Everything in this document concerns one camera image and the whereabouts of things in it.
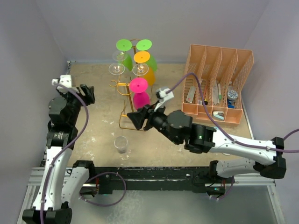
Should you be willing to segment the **yellow plastic goblet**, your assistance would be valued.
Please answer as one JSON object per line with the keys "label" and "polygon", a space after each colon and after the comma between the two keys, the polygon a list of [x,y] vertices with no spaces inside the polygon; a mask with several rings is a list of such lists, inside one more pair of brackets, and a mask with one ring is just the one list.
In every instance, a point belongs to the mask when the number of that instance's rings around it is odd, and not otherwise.
{"label": "yellow plastic goblet", "polygon": [[156,77],[153,69],[148,65],[150,53],[147,51],[139,51],[134,55],[136,64],[132,68],[132,72],[137,77],[144,78],[149,86],[153,86],[156,82]]}

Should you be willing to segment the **clear glass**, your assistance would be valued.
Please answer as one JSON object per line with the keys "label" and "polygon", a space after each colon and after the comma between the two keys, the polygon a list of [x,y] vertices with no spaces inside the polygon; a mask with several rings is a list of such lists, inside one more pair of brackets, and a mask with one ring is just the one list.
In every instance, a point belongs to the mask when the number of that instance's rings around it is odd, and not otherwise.
{"label": "clear glass", "polygon": [[114,140],[114,146],[117,152],[120,154],[122,160],[128,160],[130,158],[131,151],[128,147],[128,140],[124,136],[119,136]]}
{"label": "clear glass", "polygon": [[149,71],[149,67],[145,63],[137,63],[133,66],[132,72],[137,77],[143,77]]}
{"label": "clear glass", "polygon": [[115,76],[122,75],[125,70],[126,67],[122,63],[113,63],[108,68],[109,73]]}
{"label": "clear glass", "polygon": [[112,54],[112,58],[119,63],[124,63],[128,58],[128,53],[117,50]]}

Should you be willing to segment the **small green wine glass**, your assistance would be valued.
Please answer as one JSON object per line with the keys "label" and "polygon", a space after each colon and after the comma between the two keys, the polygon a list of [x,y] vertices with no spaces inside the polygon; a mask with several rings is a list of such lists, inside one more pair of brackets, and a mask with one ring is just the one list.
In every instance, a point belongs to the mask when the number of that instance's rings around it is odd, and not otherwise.
{"label": "small green wine glass", "polygon": [[132,49],[132,47],[132,42],[127,39],[120,39],[116,43],[116,48],[121,52],[120,61],[129,71],[131,71],[133,68],[132,58],[128,53]]}

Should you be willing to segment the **large green wine glass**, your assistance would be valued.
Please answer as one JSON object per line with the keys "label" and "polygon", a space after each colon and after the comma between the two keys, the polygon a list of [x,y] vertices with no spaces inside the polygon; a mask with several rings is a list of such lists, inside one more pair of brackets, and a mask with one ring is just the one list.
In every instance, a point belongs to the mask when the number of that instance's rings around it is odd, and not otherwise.
{"label": "large green wine glass", "polygon": [[149,39],[142,39],[136,44],[138,52],[134,55],[134,60],[136,63],[145,63],[153,71],[157,70],[157,62],[154,56],[149,52],[152,47],[152,41]]}

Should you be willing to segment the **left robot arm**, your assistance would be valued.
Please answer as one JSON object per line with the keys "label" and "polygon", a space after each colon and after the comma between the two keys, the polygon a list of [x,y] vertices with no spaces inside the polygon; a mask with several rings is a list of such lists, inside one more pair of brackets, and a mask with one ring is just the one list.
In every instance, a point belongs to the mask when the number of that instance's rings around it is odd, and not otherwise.
{"label": "left robot arm", "polygon": [[92,161],[77,161],[69,179],[64,179],[75,141],[83,133],[76,128],[78,115],[82,108],[94,104],[94,87],[82,84],[67,88],[59,84],[57,91],[59,96],[49,102],[50,121],[41,185],[31,208],[22,214],[27,224],[69,224],[83,184],[96,178]]}

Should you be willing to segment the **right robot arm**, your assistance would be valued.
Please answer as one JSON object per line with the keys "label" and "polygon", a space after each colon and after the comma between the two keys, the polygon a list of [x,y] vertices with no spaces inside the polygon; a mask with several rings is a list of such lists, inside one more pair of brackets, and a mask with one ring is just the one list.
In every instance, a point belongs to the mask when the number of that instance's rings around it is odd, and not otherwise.
{"label": "right robot arm", "polygon": [[259,173],[270,179],[282,179],[286,173],[286,161],[282,157],[284,141],[254,140],[225,135],[220,129],[193,123],[192,117],[181,110],[166,115],[164,108],[144,106],[129,112],[128,118],[137,130],[155,128],[176,145],[183,144],[191,153],[225,153],[238,156],[238,160],[212,161],[208,179],[219,182],[234,175]]}

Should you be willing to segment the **pink plastic goblet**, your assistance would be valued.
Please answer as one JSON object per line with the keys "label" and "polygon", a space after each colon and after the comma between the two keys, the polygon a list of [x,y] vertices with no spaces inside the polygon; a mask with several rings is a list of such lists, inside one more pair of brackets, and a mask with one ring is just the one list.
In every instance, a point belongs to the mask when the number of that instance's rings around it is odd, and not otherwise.
{"label": "pink plastic goblet", "polygon": [[130,90],[133,92],[133,104],[136,110],[150,105],[150,97],[146,90],[148,83],[144,78],[134,78],[129,84]]}

